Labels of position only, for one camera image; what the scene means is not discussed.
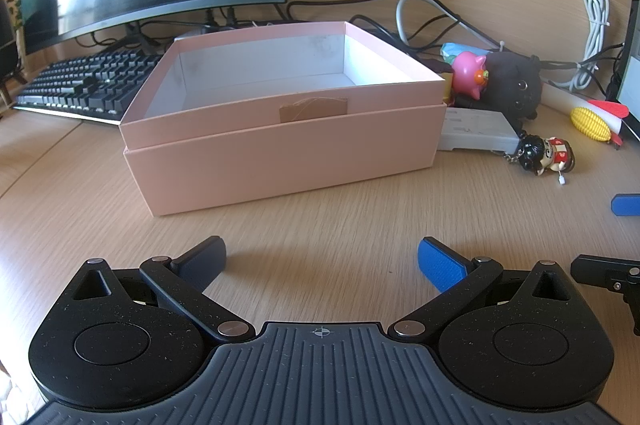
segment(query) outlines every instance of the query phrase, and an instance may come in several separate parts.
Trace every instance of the black keyboard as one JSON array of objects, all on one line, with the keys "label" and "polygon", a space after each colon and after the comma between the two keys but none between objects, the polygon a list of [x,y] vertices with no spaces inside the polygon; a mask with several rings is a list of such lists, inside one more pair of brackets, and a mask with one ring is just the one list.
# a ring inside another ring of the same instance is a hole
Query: black keyboard
[{"label": "black keyboard", "polygon": [[119,124],[161,55],[98,53],[44,69],[16,98],[16,108]]}]

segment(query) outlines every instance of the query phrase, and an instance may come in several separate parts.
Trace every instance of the white cable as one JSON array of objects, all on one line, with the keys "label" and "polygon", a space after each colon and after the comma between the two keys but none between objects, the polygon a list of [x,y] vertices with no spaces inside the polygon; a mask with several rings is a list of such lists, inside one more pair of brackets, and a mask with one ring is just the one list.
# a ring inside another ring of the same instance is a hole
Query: white cable
[{"label": "white cable", "polygon": [[[406,37],[406,33],[404,32],[404,28],[402,27],[402,7],[404,7],[404,3],[407,2],[408,0],[399,0],[398,1],[398,6],[396,6],[396,26],[398,28],[398,35],[400,35],[400,39],[402,40],[402,42],[404,42],[405,44],[409,44],[409,40]],[[440,11],[442,11],[444,14],[446,14],[447,16],[451,17],[451,19],[458,21],[459,19],[454,17],[451,13],[449,13],[448,11],[446,11],[445,9],[441,8],[437,2],[434,2],[433,0],[423,0],[425,2],[428,2],[429,4],[435,6],[436,8],[438,8]],[[462,26],[465,30],[467,30],[468,32],[474,34],[476,37],[478,37],[480,40],[482,40],[482,42],[484,42],[486,45],[488,45],[490,48],[496,48],[498,49],[498,46],[496,46],[494,43],[489,42],[487,39],[485,39],[481,34],[476,33],[473,29],[471,29],[469,26],[467,26],[465,23],[460,22],[459,26]],[[504,42],[500,42],[500,48],[502,48],[504,46]]]},{"label": "white cable", "polygon": [[[584,58],[587,60],[602,51],[604,45],[604,28],[609,26],[609,0],[583,0],[584,8],[589,18],[589,36],[584,48]],[[573,78],[567,82],[554,82],[559,87],[566,87],[569,91],[581,90],[591,83],[591,75],[580,66]],[[596,62],[588,64],[591,72],[598,69]]]}]

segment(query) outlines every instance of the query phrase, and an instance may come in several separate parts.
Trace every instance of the metal pivot screw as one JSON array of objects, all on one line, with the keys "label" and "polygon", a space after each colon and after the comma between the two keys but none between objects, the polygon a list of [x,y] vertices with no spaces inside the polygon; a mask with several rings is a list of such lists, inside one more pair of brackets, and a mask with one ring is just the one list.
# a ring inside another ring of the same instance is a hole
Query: metal pivot screw
[{"label": "metal pivot screw", "polygon": [[394,325],[394,331],[401,337],[417,337],[425,331],[424,324],[415,320],[401,320]]},{"label": "metal pivot screw", "polygon": [[218,332],[226,337],[239,337],[247,331],[249,331],[247,323],[239,320],[229,320],[218,326]]}]

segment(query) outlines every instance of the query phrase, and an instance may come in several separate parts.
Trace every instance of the wooden desk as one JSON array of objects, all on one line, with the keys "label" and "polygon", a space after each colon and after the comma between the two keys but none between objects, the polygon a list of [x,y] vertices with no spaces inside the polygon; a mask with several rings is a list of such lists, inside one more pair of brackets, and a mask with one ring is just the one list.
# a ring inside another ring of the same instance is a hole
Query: wooden desk
[{"label": "wooden desk", "polygon": [[31,116],[18,110],[0,119],[0,198],[50,148],[79,125],[78,120]]},{"label": "wooden desk", "polygon": [[[32,116],[24,113],[25,126]],[[637,259],[638,220],[615,217],[609,201],[618,192],[640,192],[638,148],[616,152],[546,108],[527,129],[549,136],[554,127],[577,155],[565,186],[489,153],[442,152],[427,170],[153,218],[118,131],[80,124],[0,199],[0,361],[37,403],[28,346],[84,259],[136,267],[152,255],[179,255],[212,234],[223,236],[230,255],[206,294],[257,329],[266,320],[388,326],[436,295],[416,264],[425,235],[512,269],[543,258],[568,269],[579,253]],[[5,152],[0,145],[4,159]],[[622,423],[637,423],[640,339],[628,307],[602,289],[580,289],[616,352],[600,403]]]}]

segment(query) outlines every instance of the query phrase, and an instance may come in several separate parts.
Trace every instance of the pink pig toy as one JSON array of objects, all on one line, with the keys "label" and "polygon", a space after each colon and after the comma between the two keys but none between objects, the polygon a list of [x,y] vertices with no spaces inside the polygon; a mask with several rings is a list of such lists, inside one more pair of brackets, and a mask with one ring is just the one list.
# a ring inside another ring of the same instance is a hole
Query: pink pig toy
[{"label": "pink pig toy", "polygon": [[486,56],[477,56],[471,51],[463,51],[456,56],[451,67],[453,80],[451,88],[455,93],[468,94],[474,100],[480,100],[480,92],[486,87],[489,72],[484,68]]}]

